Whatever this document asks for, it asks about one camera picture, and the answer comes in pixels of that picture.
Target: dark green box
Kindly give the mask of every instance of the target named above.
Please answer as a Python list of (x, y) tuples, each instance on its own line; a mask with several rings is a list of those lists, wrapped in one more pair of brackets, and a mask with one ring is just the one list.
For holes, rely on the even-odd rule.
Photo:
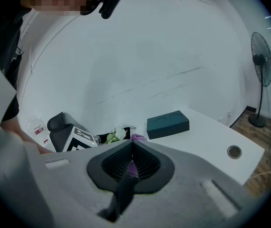
[(180, 111), (168, 113), (147, 120), (149, 139), (162, 138), (189, 130), (189, 120)]

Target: black sleeve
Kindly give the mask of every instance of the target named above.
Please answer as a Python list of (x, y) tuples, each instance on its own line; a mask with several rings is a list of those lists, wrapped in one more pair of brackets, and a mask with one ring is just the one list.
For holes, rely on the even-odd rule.
[[(17, 76), (18, 76), (18, 70), (19, 70), (21, 58), (22, 58), (21, 55), (19, 55), (17, 56), (16, 59), (14, 59), (11, 62), (10, 68), (6, 74), (7, 80), (15, 89), (17, 89)], [(19, 112), (19, 104), (17, 101), (17, 97), (15, 96), (12, 102), (10, 103), (2, 121), (12, 119), (13, 117), (17, 116), (18, 112)]]

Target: baseboard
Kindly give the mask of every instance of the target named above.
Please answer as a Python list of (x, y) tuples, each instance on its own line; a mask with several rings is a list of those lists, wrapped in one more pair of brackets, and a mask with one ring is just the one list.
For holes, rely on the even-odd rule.
[(245, 108), (247, 111), (249, 111), (249, 112), (254, 112), (254, 113), (256, 113), (256, 111), (257, 111), (257, 109), (255, 108), (255, 107), (251, 107), (251, 106), (246, 106), (246, 108)]
[(236, 124), (236, 122), (240, 119), (240, 117), (242, 116), (242, 114), (245, 112), (245, 111), (248, 111), (248, 107), (250, 107), (250, 106), (247, 106), (242, 112), (241, 112), (241, 114), (236, 118), (236, 120), (230, 125), (230, 128), (232, 128), (235, 124)]

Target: white desk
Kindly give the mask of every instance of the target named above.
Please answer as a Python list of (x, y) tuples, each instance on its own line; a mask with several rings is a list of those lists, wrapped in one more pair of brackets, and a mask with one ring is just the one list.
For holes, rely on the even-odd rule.
[[(196, 154), (243, 185), (255, 170), (264, 149), (212, 118), (187, 107), (179, 110), (189, 119), (190, 130), (187, 132), (149, 140), (145, 121), (132, 133), (141, 134), (153, 143)], [(228, 156), (227, 149), (231, 145), (241, 148), (239, 159)]]

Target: black fan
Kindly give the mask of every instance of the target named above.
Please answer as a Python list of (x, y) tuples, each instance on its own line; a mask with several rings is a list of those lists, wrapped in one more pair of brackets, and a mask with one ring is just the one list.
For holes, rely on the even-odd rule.
[(271, 51), (263, 36), (257, 32), (252, 34), (251, 44), (253, 63), (255, 65), (256, 74), (261, 83), (261, 94), (258, 114), (250, 115), (249, 122), (255, 127), (264, 127), (265, 118), (260, 115), (260, 110), (263, 87), (267, 87), (271, 83)]

